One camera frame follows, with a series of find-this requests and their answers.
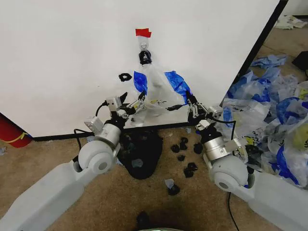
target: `red fire extinguisher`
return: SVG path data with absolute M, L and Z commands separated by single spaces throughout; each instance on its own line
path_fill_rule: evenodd
M 25 131 L 2 114 L 0 114 L 0 139 L 15 148 L 24 147 L 31 142 L 30 136 Z

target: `dark object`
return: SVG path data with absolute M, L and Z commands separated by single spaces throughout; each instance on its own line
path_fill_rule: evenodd
M 186 169 L 184 169 L 184 175 L 185 175 L 186 178 L 193 177 L 193 171 L 191 171 L 190 169 L 186 168 Z
M 188 139 L 187 139 L 186 137 L 182 137 L 182 138 L 181 138 L 181 142 L 183 142 L 183 143 L 188 143 Z
M 185 159 L 185 156 L 184 155 L 179 155 L 178 156 L 178 161 L 183 161 Z
M 171 189 L 168 189 L 168 194 L 170 196 L 174 196 L 180 192 L 180 188 L 178 185 L 174 184 Z
M 120 143 L 121 150 L 117 157 L 129 174 L 139 180 L 150 177 L 163 150 L 163 139 L 158 136 L 157 130 L 123 133 Z M 136 159 L 142 161 L 141 167 L 132 166 L 132 161 Z
M 247 166 L 247 171 L 248 174 L 253 174 L 255 170 L 252 167 Z
M 181 105 L 181 104 L 177 104 L 177 105 L 174 105 L 174 106 L 172 106 L 172 107 L 167 107 L 166 109 L 168 110 L 168 111 L 174 111 L 174 110 L 179 110 L 181 107 L 183 107 L 184 105 Z
M 187 150 L 187 146 L 186 146 L 186 144 L 184 142 L 180 143 L 180 149 L 181 150 Z
M 148 50 L 141 51 L 139 53 L 139 60 L 142 65 L 152 63 L 151 53 Z
M 128 95 L 128 93 L 125 92 L 123 95 L 120 96 L 120 101 L 121 101 L 121 103 L 124 103 L 124 101 L 125 101 L 127 95 Z
M 305 72 L 308 78 L 308 51 L 302 51 L 293 61 L 292 63 L 297 66 L 299 69 Z
M 122 73 L 119 75 L 119 79 L 121 82 L 129 81 L 131 80 L 132 76 L 129 73 Z
M 195 143 L 193 145 L 193 151 L 196 153 L 196 154 L 201 154 L 203 150 L 203 145 L 201 143 Z
M 187 168 L 188 168 L 190 171 L 196 171 L 196 170 L 198 170 L 198 167 L 197 167 L 197 165 L 196 165 L 194 162 L 188 163 Z
M 229 214 L 230 214 L 230 216 L 231 216 L 231 219 L 232 219 L 232 221 L 233 221 L 233 223 L 234 223 L 234 225 L 235 225 L 235 227 L 236 227 L 236 230 L 237 230 L 237 231 L 240 231 L 240 230 L 239 230 L 239 227 L 237 227 L 237 224 L 236 224 L 236 222 L 235 222 L 235 220 L 234 220 L 234 217 L 233 217 L 232 212 L 231 212 L 231 209 L 230 209 L 230 197 L 231 197 L 231 192 L 228 193 L 228 199 L 227 199 L 228 211 L 229 211 Z
M 174 152 L 174 153 L 178 153 L 180 151 L 180 148 L 177 144 L 173 144 L 171 146 L 171 150 Z
M 137 216 L 137 229 L 147 230 L 149 228 L 151 228 L 150 217 L 146 212 L 142 211 Z
M 238 75 L 235 77 L 233 83 L 236 83 L 240 79 L 241 76 L 243 76 L 243 75 L 245 75 L 247 73 L 247 70 L 248 70 L 250 64 L 252 63 L 252 61 L 254 60 L 255 56 L 259 52 L 261 46 L 263 45 L 265 39 L 269 35 L 269 33 L 272 30 L 273 26 L 275 25 L 278 17 L 282 13 L 282 11 L 283 11 L 284 7 L 286 6 L 287 2 L 288 2 L 288 0 L 280 0 L 279 1 L 279 3 L 277 4 L 274 12 L 272 13 L 272 15 L 270 16 L 268 22 L 266 23 L 265 27 L 263 28 L 259 38 L 255 42 L 255 44 L 252 47 L 249 55 L 247 56 L 245 62 L 243 63 L 243 65 L 242 65 Z
M 248 154 L 248 164 L 256 165 L 261 167 L 261 155 L 263 153 L 257 146 L 254 145 L 245 145 L 247 154 Z

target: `red tape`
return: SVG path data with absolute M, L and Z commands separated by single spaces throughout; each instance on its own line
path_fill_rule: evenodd
M 147 37 L 150 38 L 151 37 L 151 33 L 149 31 L 149 28 L 146 29 L 136 29 L 136 36 L 143 36 L 143 37 Z

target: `white wall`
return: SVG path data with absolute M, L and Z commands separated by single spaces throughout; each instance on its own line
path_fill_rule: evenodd
M 308 0 L 289 0 L 282 15 L 308 15 Z
M 34 137 L 86 129 L 117 76 L 138 67 L 135 28 L 153 61 L 204 104 L 219 103 L 278 0 L 0 0 L 0 111 Z M 109 119 L 108 110 L 100 112 Z M 145 125 L 185 122 L 187 108 Z

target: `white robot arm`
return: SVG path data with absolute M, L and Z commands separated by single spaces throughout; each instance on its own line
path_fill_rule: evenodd
M 122 104 L 126 95 L 105 101 L 111 120 L 105 124 L 94 116 L 85 124 L 95 140 L 85 144 L 79 155 L 58 165 L 22 193 L 0 220 L 0 231 L 46 230 L 83 194 L 96 176 L 109 171 L 120 150 L 120 134 L 129 115 L 142 108 L 144 94 L 131 104 Z
M 308 191 L 265 172 L 248 172 L 247 166 L 232 155 L 236 149 L 245 153 L 246 140 L 235 138 L 227 143 L 212 126 L 222 113 L 221 107 L 206 108 L 188 94 L 189 121 L 200 130 L 205 152 L 203 159 L 211 180 L 231 192 L 249 207 L 285 231 L 308 231 Z

